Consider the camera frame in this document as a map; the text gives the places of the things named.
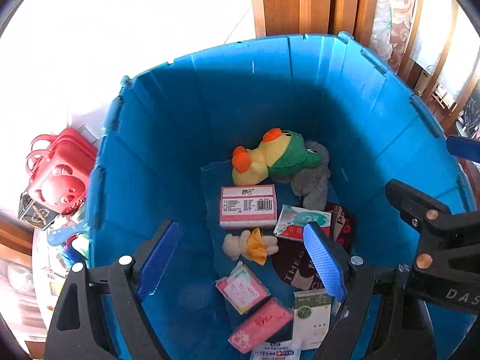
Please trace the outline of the dark knit California beanie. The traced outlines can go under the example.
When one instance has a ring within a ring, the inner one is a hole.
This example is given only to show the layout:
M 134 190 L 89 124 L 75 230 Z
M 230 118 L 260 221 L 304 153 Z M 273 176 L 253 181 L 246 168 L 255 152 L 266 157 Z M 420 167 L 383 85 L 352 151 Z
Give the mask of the dark knit California beanie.
M 328 202 L 324 212 L 331 213 L 329 239 L 346 252 L 352 250 L 355 221 L 340 205 Z M 280 279 L 300 290 L 321 289 L 323 284 L 304 246 L 304 239 L 290 241 L 277 237 L 279 251 L 272 256 L 272 265 Z

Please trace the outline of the grey plush toy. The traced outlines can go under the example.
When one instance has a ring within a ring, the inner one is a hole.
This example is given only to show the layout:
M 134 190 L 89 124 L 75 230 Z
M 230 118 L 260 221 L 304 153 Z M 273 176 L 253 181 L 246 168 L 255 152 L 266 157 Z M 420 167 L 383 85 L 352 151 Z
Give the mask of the grey plush toy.
M 315 168 L 304 168 L 290 182 L 293 193 L 301 201 L 301 207 L 323 211 L 326 208 L 328 194 L 329 152 L 316 141 L 306 141 L 306 147 L 320 154 L 320 164 Z

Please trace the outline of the white teddy bear orange scarf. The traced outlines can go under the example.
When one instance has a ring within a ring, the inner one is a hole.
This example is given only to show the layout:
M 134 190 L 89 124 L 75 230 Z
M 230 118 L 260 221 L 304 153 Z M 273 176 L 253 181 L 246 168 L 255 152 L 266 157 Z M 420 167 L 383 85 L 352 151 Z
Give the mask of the white teddy bear orange scarf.
M 264 235 L 259 228 L 255 228 L 244 230 L 239 236 L 227 234 L 223 240 L 222 250 L 233 261 L 245 258 L 264 266 L 268 257 L 279 251 L 279 246 L 275 236 Z

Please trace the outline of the white green medicine box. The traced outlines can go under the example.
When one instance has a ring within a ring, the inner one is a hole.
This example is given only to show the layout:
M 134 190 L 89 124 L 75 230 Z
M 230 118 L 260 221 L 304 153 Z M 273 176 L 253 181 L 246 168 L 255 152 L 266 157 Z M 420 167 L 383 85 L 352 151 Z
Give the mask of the white green medicine box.
M 332 298 L 325 289 L 294 293 L 292 338 L 302 350 L 317 350 L 329 331 Z

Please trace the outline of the green white wipes pack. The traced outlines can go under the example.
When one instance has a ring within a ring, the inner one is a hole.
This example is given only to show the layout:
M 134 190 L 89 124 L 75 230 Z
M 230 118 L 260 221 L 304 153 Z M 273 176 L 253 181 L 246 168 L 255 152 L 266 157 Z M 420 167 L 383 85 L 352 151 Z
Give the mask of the green white wipes pack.
M 317 223 L 326 236 L 329 236 L 331 213 L 283 205 L 273 234 L 290 241 L 302 242 L 304 227 L 310 222 Z

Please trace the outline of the blue white wipes pack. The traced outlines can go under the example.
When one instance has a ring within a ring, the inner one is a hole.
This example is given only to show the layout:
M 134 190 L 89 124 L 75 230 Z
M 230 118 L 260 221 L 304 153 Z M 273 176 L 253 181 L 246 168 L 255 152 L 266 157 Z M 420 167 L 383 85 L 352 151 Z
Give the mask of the blue white wipes pack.
M 299 360 L 301 351 L 300 340 L 264 342 L 251 351 L 250 360 Z

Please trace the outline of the pink white tissue pack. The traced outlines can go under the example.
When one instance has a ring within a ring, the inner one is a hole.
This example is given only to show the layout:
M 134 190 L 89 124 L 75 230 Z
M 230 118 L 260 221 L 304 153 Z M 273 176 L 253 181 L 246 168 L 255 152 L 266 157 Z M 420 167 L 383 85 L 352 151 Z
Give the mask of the pink white tissue pack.
M 239 262 L 228 276 L 217 280 L 216 289 L 241 315 L 270 296 L 270 291 L 243 262 Z

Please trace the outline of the black gift bag box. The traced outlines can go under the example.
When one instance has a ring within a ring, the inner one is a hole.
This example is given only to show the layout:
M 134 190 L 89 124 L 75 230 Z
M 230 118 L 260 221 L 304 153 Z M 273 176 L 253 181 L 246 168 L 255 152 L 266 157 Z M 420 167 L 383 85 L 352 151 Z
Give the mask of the black gift bag box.
M 30 197 L 27 191 L 22 192 L 19 197 L 19 208 L 17 218 L 34 228 L 45 230 L 52 225 L 58 216 L 53 211 Z

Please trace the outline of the pink white barcode box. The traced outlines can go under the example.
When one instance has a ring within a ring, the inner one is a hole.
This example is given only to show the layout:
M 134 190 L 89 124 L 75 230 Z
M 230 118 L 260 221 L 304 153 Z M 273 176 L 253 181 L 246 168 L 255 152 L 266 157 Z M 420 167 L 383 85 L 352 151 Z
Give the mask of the pink white barcode box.
M 274 228 L 277 214 L 273 184 L 221 189 L 219 225 L 226 230 Z

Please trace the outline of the yellow duck plush green hat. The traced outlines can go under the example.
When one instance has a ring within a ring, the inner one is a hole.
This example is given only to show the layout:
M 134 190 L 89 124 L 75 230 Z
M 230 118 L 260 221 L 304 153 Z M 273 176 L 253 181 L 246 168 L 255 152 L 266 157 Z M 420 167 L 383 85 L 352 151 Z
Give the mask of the yellow duck plush green hat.
M 255 149 L 239 145 L 233 150 L 233 183 L 250 186 L 267 178 L 288 178 L 320 166 L 325 158 L 320 149 L 308 147 L 300 133 L 274 127 L 264 133 Z

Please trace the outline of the rolled patterned carpet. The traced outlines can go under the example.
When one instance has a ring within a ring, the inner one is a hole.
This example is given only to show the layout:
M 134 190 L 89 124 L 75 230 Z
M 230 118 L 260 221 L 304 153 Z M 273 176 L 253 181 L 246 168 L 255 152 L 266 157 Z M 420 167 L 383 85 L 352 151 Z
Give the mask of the rolled patterned carpet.
M 413 25 L 416 0 L 377 0 L 369 48 L 398 72 Z

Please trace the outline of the red bear mini suitcase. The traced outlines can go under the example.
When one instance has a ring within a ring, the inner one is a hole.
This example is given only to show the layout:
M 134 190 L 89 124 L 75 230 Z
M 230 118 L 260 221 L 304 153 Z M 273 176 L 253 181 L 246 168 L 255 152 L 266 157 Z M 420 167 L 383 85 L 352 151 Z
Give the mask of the red bear mini suitcase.
M 28 195 L 59 214 L 71 213 L 86 199 L 96 156 L 97 149 L 73 127 L 36 136 L 26 157 Z

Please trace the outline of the blue plastic storage crate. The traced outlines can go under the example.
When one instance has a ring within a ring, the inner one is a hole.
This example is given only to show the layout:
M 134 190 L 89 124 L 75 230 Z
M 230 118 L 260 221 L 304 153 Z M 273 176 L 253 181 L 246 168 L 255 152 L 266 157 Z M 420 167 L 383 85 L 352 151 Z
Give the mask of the blue plastic storage crate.
M 414 260 L 419 235 L 386 199 L 397 179 L 453 213 L 472 190 L 430 111 L 394 72 L 346 34 L 268 37 L 200 51 L 135 77 L 112 102 L 90 177 L 92 264 L 114 263 L 167 219 L 178 247 L 143 304 L 172 359 L 239 359 L 242 322 L 216 289 L 233 261 L 221 249 L 221 188 L 237 146 L 281 128 L 329 151 L 329 198 L 354 216 L 367 263 Z

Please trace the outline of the wooden door frame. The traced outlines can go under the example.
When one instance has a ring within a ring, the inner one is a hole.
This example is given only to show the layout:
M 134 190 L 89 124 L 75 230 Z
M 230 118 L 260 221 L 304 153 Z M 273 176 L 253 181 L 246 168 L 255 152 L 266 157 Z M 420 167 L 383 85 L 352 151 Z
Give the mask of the wooden door frame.
M 251 0 L 257 38 L 350 33 L 367 46 L 377 0 Z

